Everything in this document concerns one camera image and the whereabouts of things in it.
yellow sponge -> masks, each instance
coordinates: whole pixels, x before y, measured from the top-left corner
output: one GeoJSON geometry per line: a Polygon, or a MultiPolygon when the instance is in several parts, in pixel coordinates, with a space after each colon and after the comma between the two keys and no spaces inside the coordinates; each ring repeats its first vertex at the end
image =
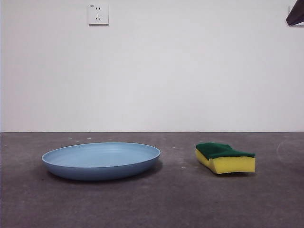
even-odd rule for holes
{"type": "Polygon", "coordinates": [[[198,150],[195,154],[200,163],[216,174],[229,172],[255,172],[256,159],[254,157],[217,157],[209,160],[198,150]]]}

white wall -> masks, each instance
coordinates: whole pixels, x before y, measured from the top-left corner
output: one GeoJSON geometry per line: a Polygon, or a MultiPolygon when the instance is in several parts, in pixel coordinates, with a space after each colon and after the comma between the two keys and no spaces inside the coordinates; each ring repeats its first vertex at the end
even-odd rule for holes
{"type": "Polygon", "coordinates": [[[290,0],[1,1],[1,131],[304,131],[290,0]]]}

plate rim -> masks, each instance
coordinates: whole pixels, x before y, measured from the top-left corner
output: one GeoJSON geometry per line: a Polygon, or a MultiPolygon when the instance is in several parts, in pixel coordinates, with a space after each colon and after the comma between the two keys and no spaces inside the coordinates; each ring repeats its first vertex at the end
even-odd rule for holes
{"type": "Polygon", "coordinates": [[[154,146],[150,146],[150,145],[146,145],[146,144],[142,144],[142,143],[135,143],[135,142],[92,142],[92,143],[84,143],[84,144],[78,144],[78,145],[71,145],[71,146],[64,146],[64,147],[60,147],[60,148],[57,148],[57,149],[54,149],[54,150],[51,150],[45,154],[43,154],[41,156],[41,159],[44,163],[46,164],[49,164],[49,165],[54,165],[54,166],[58,166],[58,167],[65,167],[65,168],[80,168],[80,169],[92,169],[92,168],[113,168],[113,167],[122,167],[122,166],[129,166],[129,165],[136,165],[136,164],[140,164],[140,163],[144,163],[144,162],[148,162],[148,161],[151,161],[151,160],[154,160],[156,158],[158,158],[161,154],[161,150],[154,147],[154,146]],[[156,149],[158,151],[157,155],[154,156],[153,158],[151,159],[148,159],[148,160],[145,160],[145,161],[141,161],[141,162],[136,162],[136,163],[131,163],[131,164],[125,164],[125,165],[114,165],[114,166],[90,166],[90,167],[81,167],[81,166],[66,166],[66,165],[56,165],[56,164],[53,164],[53,163],[49,163],[47,162],[44,157],[48,154],[48,153],[51,153],[51,152],[54,152],[54,151],[57,151],[57,150],[61,150],[61,149],[64,149],[64,148],[69,148],[69,147],[75,147],[75,146],[81,146],[81,145],[91,145],[91,144],[105,144],[105,143],[121,143],[121,144],[136,144],[136,145],[142,145],[142,146],[148,146],[148,147],[152,147],[154,149],[156,149]]]}

dark object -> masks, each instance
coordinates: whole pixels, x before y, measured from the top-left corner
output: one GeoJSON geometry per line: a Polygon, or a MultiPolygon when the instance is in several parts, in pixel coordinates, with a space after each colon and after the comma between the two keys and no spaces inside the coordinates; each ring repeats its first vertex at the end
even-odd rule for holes
{"type": "Polygon", "coordinates": [[[208,160],[210,158],[220,157],[255,157],[254,153],[235,151],[228,144],[220,144],[215,142],[197,144],[196,149],[198,149],[208,160]]]}
{"type": "Polygon", "coordinates": [[[294,7],[286,18],[288,25],[296,25],[304,22],[304,0],[296,1],[294,7]]]}

blue plate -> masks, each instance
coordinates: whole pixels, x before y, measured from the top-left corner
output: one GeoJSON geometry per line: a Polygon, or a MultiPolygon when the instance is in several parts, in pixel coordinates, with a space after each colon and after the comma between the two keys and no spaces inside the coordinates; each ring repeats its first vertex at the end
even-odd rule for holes
{"type": "Polygon", "coordinates": [[[102,181],[124,178],[152,167],[161,152],[137,143],[101,142],[68,146],[42,156],[47,169],[63,178],[102,181]]]}

